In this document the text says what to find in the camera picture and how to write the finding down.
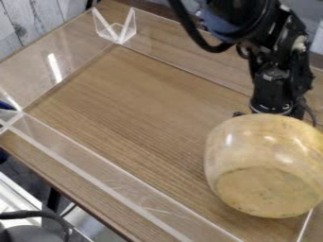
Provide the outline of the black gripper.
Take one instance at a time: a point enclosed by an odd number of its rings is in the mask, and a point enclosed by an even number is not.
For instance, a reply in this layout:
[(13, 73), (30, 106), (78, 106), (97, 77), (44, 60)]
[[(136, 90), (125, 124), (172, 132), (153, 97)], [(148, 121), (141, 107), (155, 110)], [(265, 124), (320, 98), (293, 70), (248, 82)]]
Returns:
[(233, 112), (232, 117), (239, 117), (239, 116), (243, 116), (243, 115), (245, 115), (244, 112)]

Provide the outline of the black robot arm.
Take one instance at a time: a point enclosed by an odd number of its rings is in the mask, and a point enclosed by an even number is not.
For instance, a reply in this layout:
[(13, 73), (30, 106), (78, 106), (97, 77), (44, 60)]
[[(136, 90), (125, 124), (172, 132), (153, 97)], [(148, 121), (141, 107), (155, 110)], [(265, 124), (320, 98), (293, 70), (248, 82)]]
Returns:
[(312, 88), (307, 27), (280, 0), (199, 0), (200, 24), (220, 43), (211, 45), (181, 0), (168, 0), (196, 45), (209, 53), (235, 48), (248, 61), (253, 91), (249, 110), (299, 120), (312, 114), (304, 94)]

